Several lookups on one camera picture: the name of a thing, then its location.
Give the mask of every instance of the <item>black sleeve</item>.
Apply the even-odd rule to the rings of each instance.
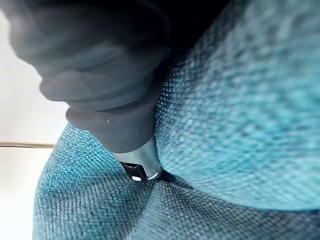
[[[153,72],[167,51],[161,16],[130,0],[5,0],[1,8],[17,56],[42,76],[49,100],[67,102],[73,126],[114,153],[151,138],[162,88]]]

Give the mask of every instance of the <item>teal woven fabric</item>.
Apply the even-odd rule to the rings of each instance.
[[[131,181],[68,125],[38,183],[34,239],[320,239],[319,9],[232,0],[174,56],[160,179]]]

